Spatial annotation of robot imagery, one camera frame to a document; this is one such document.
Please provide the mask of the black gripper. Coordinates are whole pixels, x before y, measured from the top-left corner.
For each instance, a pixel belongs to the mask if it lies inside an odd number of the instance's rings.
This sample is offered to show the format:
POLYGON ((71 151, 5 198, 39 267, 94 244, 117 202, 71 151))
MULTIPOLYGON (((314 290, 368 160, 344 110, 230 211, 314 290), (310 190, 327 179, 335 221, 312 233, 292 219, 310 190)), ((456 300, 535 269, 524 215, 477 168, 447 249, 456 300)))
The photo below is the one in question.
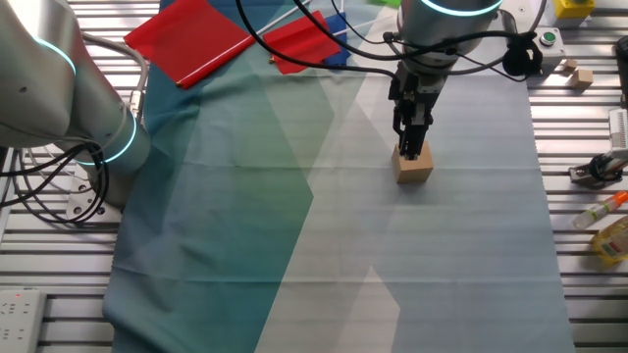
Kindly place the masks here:
POLYGON ((432 111, 445 86, 447 76, 411 71, 399 62, 395 72, 399 79, 397 95, 393 99, 392 129, 398 136, 399 155, 406 160, 421 155, 429 127, 434 122, 432 111), (410 147, 410 131, 413 126, 413 154, 410 147))

